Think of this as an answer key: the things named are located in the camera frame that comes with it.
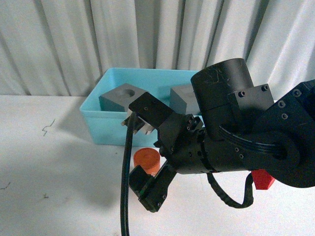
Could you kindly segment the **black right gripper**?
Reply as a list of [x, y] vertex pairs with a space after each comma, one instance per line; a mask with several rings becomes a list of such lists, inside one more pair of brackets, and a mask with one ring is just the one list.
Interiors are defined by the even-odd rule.
[[137, 195], [139, 202], [148, 211], [159, 211], [168, 193], [168, 187], [176, 174], [215, 173], [216, 170], [207, 159], [204, 147], [205, 129], [183, 129], [177, 135], [170, 149], [168, 129], [158, 131], [160, 170], [155, 176], [147, 174], [142, 167], [137, 166], [129, 176], [129, 186]]

